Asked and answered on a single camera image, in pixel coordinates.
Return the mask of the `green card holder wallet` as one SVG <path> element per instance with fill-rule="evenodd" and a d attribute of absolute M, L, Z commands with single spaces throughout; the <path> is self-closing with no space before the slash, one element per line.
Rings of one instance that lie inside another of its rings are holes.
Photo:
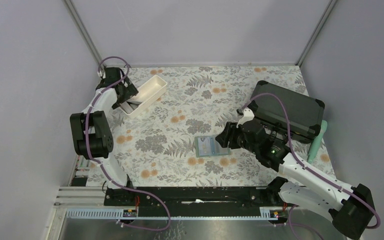
<path fill-rule="evenodd" d="M 195 154 L 198 158 L 229 155 L 230 149 L 223 148 L 216 141 L 215 136 L 196 136 L 194 138 Z"/>

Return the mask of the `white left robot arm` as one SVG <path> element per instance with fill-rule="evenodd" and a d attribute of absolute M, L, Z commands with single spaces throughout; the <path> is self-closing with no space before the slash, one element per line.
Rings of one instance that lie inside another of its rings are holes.
<path fill-rule="evenodd" d="M 102 171 L 108 187 L 118 189 L 116 199 L 128 206 L 134 202 L 135 192 L 127 187 L 129 177 L 113 154 L 115 143 L 107 116 L 138 90 L 119 67 L 104 67 L 98 74 L 101 80 L 90 103 L 69 117 L 73 146 L 77 155 Z"/>

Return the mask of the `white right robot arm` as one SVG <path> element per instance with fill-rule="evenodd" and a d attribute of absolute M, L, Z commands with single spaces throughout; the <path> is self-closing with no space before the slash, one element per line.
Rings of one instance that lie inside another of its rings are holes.
<path fill-rule="evenodd" d="M 296 155 L 283 140 L 267 134 L 257 121 L 227 122 L 215 139 L 223 148 L 249 151 L 263 166 L 304 185 L 277 177 L 271 182 L 274 188 L 266 193 L 271 205 L 286 202 L 310 210 L 352 240 L 360 239 L 366 229 L 380 226 L 368 187 L 352 186 L 322 172 Z"/>

